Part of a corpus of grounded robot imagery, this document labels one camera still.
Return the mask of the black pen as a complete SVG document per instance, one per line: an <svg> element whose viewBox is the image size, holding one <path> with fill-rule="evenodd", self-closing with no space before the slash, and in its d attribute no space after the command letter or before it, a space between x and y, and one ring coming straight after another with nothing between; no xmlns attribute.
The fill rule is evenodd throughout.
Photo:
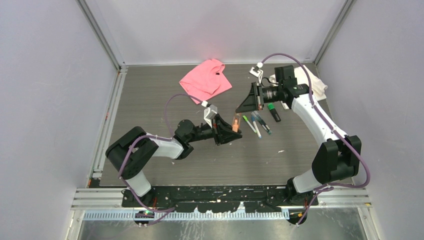
<svg viewBox="0 0 424 240"><path fill-rule="evenodd" d="M255 117L255 119L260 123L260 125L266 129L266 131L269 130L268 125L265 123L265 121L262 119L262 117L259 115L257 111L253 111L252 115Z"/></svg>

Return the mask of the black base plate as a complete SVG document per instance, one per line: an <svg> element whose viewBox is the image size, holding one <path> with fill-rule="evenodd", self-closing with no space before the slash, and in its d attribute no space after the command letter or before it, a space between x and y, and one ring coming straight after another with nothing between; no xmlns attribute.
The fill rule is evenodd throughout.
<svg viewBox="0 0 424 240"><path fill-rule="evenodd" d="M209 186L153 186L140 197L148 207L159 210L174 208L177 213L276 213L283 207L304 209L313 198L313 192L289 197L284 186L277 185L209 185Z"/></svg>

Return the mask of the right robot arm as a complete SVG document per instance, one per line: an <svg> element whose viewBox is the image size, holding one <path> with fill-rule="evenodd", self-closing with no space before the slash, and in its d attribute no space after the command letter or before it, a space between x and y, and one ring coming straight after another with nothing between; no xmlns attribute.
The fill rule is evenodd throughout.
<svg viewBox="0 0 424 240"><path fill-rule="evenodd" d="M236 113L262 110L265 104L283 102L296 113L312 133L319 149L311 168L286 184L286 200L298 205L306 193L334 181L358 174L360 161L353 153L361 151L361 140L337 131L336 124L323 111L305 83L299 84L292 65L274 69L276 84L263 87L253 82L248 96L236 108Z"/></svg>

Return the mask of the green gel pen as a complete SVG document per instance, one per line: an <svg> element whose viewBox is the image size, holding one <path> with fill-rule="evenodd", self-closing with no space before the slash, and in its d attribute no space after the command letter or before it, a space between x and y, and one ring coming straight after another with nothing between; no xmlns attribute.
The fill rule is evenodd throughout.
<svg viewBox="0 0 424 240"><path fill-rule="evenodd" d="M257 119L257 121L260 123L260 125L264 128L264 130L269 134L269 135L271 135L272 134L272 131L271 131L271 129L270 129L270 127L266 124L266 122L262 119L262 117L257 113L257 112L255 112L255 118Z"/></svg>

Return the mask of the white blue marker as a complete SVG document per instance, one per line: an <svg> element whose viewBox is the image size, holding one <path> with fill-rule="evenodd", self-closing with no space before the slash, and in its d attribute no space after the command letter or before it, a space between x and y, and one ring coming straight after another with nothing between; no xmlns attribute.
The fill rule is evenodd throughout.
<svg viewBox="0 0 424 240"><path fill-rule="evenodd" d="M262 138L262 135L261 135L261 133L260 133L260 130L259 130L259 128L258 128L258 125L257 125L256 119L255 119L255 117L254 117L254 116L251 116L251 121L252 121L253 127L254 127L254 129L255 129L255 132L256 132L256 134L257 134L258 138L259 138L259 139L261 139L261 138Z"/></svg>

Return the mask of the black green highlighter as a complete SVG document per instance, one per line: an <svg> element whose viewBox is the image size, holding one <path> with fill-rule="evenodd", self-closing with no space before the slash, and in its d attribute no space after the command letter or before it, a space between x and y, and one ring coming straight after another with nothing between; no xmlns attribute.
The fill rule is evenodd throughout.
<svg viewBox="0 0 424 240"><path fill-rule="evenodd" d="M274 119L277 123L278 123L278 122L281 122L281 117L279 116L279 114L278 114L278 112L277 112L277 110L276 110L276 108L275 108L274 104L273 104L273 103L269 103L269 104L267 105L267 108L268 108L269 112L271 113L271 115L272 115L273 119Z"/></svg>

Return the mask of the pink cloth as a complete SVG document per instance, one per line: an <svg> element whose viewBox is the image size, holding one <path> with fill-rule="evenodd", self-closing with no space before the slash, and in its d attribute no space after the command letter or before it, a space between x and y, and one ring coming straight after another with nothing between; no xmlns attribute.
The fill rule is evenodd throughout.
<svg viewBox="0 0 424 240"><path fill-rule="evenodd" d="M197 105L232 88L223 71L225 64L217 59L208 59L189 71L180 81L184 91L195 99Z"/></svg>

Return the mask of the white cloth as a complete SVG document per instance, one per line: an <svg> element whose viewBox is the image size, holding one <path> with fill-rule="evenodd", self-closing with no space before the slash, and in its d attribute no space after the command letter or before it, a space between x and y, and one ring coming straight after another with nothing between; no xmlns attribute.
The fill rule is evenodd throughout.
<svg viewBox="0 0 424 240"><path fill-rule="evenodd" d="M316 101L326 99L328 86L315 76L306 66L293 65L274 68L274 74L269 77L269 86L262 90L266 102L281 102L285 109L291 109L293 101L301 96L310 95Z"/></svg>

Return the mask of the orange highlighter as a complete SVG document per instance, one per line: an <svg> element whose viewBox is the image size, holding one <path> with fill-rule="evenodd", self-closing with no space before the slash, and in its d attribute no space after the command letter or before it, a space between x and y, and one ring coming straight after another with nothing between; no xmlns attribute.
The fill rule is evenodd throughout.
<svg viewBox="0 0 424 240"><path fill-rule="evenodd" d="M233 117L233 121L232 121L232 131L237 133L239 131L240 128L240 114L239 113L235 113L234 117Z"/></svg>

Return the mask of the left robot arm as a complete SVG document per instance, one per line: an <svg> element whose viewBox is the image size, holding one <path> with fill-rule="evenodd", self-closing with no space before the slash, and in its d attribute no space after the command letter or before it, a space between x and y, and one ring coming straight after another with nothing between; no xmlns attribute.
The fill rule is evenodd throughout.
<svg viewBox="0 0 424 240"><path fill-rule="evenodd" d="M107 148L105 157L118 171L118 177L134 191L134 200L147 207L153 202L154 194L143 168L151 158L182 160L194 150L192 142L212 139L219 146L241 138L242 131L217 114L210 124L196 126L191 120L181 120L171 138L153 135L135 126Z"/></svg>

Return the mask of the white marker pen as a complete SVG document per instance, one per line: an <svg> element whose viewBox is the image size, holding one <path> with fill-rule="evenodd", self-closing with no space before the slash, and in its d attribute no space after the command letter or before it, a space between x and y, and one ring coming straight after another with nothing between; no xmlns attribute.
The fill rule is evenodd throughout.
<svg viewBox="0 0 424 240"><path fill-rule="evenodd" d="M256 134L257 133L256 128L251 124L248 118L245 115L242 115L242 118L248 124L248 126L252 129L252 131Z"/></svg>

